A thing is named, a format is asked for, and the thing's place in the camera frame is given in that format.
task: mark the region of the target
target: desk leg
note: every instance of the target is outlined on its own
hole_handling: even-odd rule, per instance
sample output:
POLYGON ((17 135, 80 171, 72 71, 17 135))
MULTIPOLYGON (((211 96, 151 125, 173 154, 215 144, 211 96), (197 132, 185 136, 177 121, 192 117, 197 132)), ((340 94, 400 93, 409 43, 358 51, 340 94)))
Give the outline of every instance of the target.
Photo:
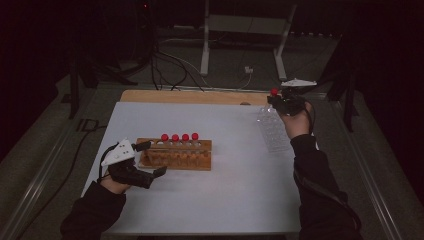
POLYGON ((286 70, 284 69, 283 59, 281 55, 283 53, 284 45, 286 44, 287 37, 289 36, 291 23, 293 20, 294 13, 296 12, 297 5, 292 5, 290 14, 287 17, 287 21, 284 25, 283 34, 281 35, 281 42, 278 48, 274 49, 275 66, 277 67, 278 79, 282 82, 287 81, 286 70))
POLYGON ((205 31, 203 40, 202 63, 200 65, 200 75, 206 77, 209 67, 209 0, 205 1, 205 31))

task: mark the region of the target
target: white table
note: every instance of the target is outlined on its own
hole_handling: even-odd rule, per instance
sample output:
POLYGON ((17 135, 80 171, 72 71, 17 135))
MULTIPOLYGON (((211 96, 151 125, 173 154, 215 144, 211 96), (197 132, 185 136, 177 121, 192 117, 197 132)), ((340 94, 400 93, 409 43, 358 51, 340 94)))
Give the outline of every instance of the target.
POLYGON ((168 170, 150 189, 132 187, 120 219, 107 232, 298 232, 294 154, 292 150, 267 152, 256 122, 258 110, 259 106, 118 102, 84 191, 97 178, 103 152, 124 138, 135 142, 140 137, 159 138, 162 133, 198 132, 201 139, 212 140, 212 170, 168 170))

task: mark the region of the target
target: test tube rack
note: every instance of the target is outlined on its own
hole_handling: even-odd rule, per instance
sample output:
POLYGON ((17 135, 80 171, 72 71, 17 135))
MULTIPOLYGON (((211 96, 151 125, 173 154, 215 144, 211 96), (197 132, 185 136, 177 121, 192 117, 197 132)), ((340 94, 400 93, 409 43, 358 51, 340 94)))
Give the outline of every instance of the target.
POLYGON ((138 138, 137 144, 146 141, 150 141, 151 146, 141 153, 140 168, 167 166, 168 169, 199 171, 210 171, 212 168, 211 140, 188 140, 170 144, 161 139, 138 138))

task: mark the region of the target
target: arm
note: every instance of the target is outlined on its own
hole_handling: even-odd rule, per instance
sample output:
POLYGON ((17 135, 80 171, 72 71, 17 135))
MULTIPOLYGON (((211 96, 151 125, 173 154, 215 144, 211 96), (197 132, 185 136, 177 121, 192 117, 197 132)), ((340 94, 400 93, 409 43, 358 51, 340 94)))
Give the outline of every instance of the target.
MULTIPOLYGON (((311 110, 309 103, 306 109, 311 110)), ((316 139, 309 135, 306 112, 281 118, 295 153, 295 181, 301 201, 300 239, 362 239, 360 221, 347 206, 347 195, 339 191, 327 156, 316 149, 316 139)))
POLYGON ((75 201, 71 213, 60 227, 62 239, 100 239, 102 232, 119 218, 130 186, 117 183, 110 176, 92 182, 84 197, 75 201))

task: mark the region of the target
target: power cord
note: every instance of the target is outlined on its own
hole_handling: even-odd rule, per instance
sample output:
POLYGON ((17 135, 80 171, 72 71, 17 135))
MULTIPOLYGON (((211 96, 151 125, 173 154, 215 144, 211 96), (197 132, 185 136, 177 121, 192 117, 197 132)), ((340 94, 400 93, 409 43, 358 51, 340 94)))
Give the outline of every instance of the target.
POLYGON ((97 131, 98 129, 102 129, 102 128, 106 128, 107 126, 99 126, 96 128, 93 128, 91 130, 88 130, 88 132, 86 132, 86 134, 84 135, 84 137, 81 139, 80 143, 78 144, 78 148, 75 152, 74 158, 72 160, 72 165, 71 168, 69 169, 68 173, 66 174, 65 178, 63 179, 62 183, 59 185, 59 187, 57 188, 57 190, 53 193, 53 195, 47 200, 47 202, 41 207, 40 210, 38 210, 38 212, 34 215, 34 217, 28 221, 28 224, 24 227, 24 229, 21 231, 21 233, 18 235, 18 237, 16 238, 17 240, 21 239, 22 236, 24 235, 24 233, 28 230, 28 228, 34 223, 34 221, 40 216, 40 214, 45 210, 45 208, 50 204, 50 202, 57 196, 57 194, 60 192, 60 190, 63 188, 63 186, 65 185, 65 183, 68 181, 69 177, 71 176, 74 167, 75 167, 75 163, 77 161, 77 157, 78 157, 78 153, 81 149, 81 146, 84 142, 84 140, 87 138, 87 136, 92 133, 97 131))

